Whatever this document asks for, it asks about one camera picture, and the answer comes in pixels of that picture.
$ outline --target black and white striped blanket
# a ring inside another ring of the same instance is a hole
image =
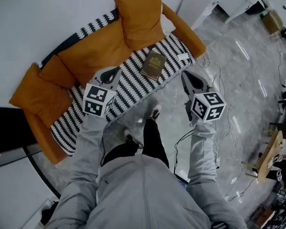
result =
[[[39,66],[42,68],[54,54],[71,47],[79,40],[116,20],[118,20],[118,13],[117,10],[113,10],[89,23],[59,45],[39,63]],[[150,50],[160,53],[167,58],[158,81],[151,80],[140,74],[140,69]],[[179,61],[177,55],[185,52],[189,54],[190,58]],[[143,99],[153,94],[187,66],[194,64],[194,62],[195,59],[186,45],[173,34],[170,34],[155,45],[132,52],[131,56],[120,65],[122,75],[116,89],[115,102],[106,114],[107,122],[110,124],[121,117],[129,108],[136,106]],[[80,86],[74,86],[69,90],[69,94],[73,99],[71,107],[50,127],[53,138],[69,156],[72,156],[75,151],[76,135],[84,120],[85,113],[82,111],[83,93],[84,89]]]

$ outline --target sofa armrest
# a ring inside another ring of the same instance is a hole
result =
[[[54,140],[50,129],[47,128],[41,119],[29,110],[23,110],[29,126],[45,156],[51,163],[57,164],[62,161],[67,154]]]
[[[163,14],[173,22],[176,30],[173,33],[188,47],[195,59],[206,51],[204,43],[194,31],[167,5],[163,3]]]

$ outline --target sneaker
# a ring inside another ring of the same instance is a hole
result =
[[[129,129],[124,130],[124,137],[126,142],[134,142],[134,137]]]
[[[160,112],[161,112],[161,104],[159,102],[154,103],[152,106],[152,110],[151,113],[149,114],[148,118],[153,119],[154,121],[156,121],[156,119],[158,118]]]

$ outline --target orange cushion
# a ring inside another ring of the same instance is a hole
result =
[[[75,77],[56,55],[47,62],[39,77],[66,89],[70,89],[76,83]]]
[[[161,0],[115,0],[123,19],[125,42],[134,51],[164,38],[160,24]]]
[[[34,63],[25,73],[10,104],[31,111],[46,127],[50,127],[70,106],[72,99],[66,89],[39,77]]]
[[[124,41],[122,22],[117,20],[60,52],[58,56],[85,87],[98,70],[119,66],[131,53]]]

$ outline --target gray sweatshirt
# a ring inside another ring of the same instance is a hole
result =
[[[86,115],[70,181],[46,229],[209,229],[219,221],[247,228],[215,182],[212,124],[198,122],[192,135],[187,191],[160,159],[146,155],[116,158],[100,168],[105,125],[105,119]]]

